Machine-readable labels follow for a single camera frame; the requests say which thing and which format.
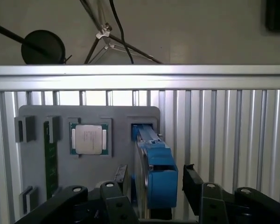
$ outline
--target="corrugated metal wall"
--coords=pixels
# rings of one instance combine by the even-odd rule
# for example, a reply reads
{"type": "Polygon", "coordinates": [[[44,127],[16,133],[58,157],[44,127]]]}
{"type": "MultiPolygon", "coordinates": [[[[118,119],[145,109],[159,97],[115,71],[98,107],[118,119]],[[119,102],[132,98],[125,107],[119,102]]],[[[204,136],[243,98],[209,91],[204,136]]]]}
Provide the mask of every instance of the corrugated metal wall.
{"type": "Polygon", "coordinates": [[[280,202],[280,90],[2,92],[2,223],[8,221],[6,214],[13,219],[12,204],[18,218],[21,173],[16,168],[21,168],[21,163],[13,119],[22,105],[157,106],[161,133],[181,171],[175,218],[193,218],[181,191],[185,163],[194,163],[204,181],[218,183],[229,192],[248,186],[280,202]]]}

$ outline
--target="gray plastic board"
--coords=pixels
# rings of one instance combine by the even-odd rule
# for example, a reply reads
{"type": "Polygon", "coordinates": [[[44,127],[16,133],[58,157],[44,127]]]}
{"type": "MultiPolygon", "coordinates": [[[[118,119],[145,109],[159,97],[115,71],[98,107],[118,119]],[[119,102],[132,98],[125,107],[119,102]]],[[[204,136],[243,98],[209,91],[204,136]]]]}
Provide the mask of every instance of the gray plastic board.
{"type": "Polygon", "coordinates": [[[91,190],[100,182],[113,180],[121,164],[127,164],[128,172],[133,173],[131,126],[150,123],[159,132],[160,111],[146,106],[22,106],[15,129],[21,146],[23,188],[38,188],[39,203],[46,201],[45,121],[50,122],[50,143],[57,141],[59,186],[83,185],[91,190]],[[70,154],[70,122],[78,119],[81,124],[108,124],[111,155],[70,154]]]}

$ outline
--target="screw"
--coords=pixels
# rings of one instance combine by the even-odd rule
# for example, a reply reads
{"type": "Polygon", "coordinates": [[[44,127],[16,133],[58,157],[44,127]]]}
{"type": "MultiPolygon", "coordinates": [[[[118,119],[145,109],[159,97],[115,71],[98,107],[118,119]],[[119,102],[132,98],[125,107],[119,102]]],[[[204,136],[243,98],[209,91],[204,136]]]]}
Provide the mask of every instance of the screw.
{"type": "Polygon", "coordinates": [[[215,188],[216,186],[215,186],[214,184],[212,184],[212,183],[209,183],[209,184],[207,185],[207,187],[209,187],[209,188],[215,188]]]}
{"type": "Polygon", "coordinates": [[[243,193],[245,193],[245,194],[250,194],[251,193],[251,191],[250,190],[248,190],[248,189],[241,189],[241,192],[243,192],[243,193]]]}
{"type": "Polygon", "coordinates": [[[80,190],[82,190],[82,188],[80,188],[80,187],[73,189],[74,192],[79,192],[80,190]]]}

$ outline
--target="black disk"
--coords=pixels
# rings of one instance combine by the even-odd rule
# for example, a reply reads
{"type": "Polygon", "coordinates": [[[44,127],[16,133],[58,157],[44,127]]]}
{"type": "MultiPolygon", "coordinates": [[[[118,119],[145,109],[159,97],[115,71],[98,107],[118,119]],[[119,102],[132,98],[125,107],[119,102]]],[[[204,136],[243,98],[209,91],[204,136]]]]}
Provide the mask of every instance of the black disk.
{"type": "Polygon", "coordinates": [[[21,47],[22,57],[26,64],[63,64],[65,46],[56,34],[47,30],[36,30],[25,37],[25,40],[44,49],[47,54],[31,49],[27,45],[21,47]]]}

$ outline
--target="ram module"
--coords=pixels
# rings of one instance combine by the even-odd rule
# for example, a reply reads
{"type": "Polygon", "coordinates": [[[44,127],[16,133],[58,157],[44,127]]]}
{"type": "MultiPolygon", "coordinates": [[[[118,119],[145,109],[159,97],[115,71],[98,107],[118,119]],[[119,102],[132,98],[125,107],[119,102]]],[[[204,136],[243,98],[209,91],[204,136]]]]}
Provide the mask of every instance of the ram module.
{"type": "Polygon", "coordinates": [[[47,200],[58,188],[57,142],[50,143],[49,122],[43,123],[47,200]]]}

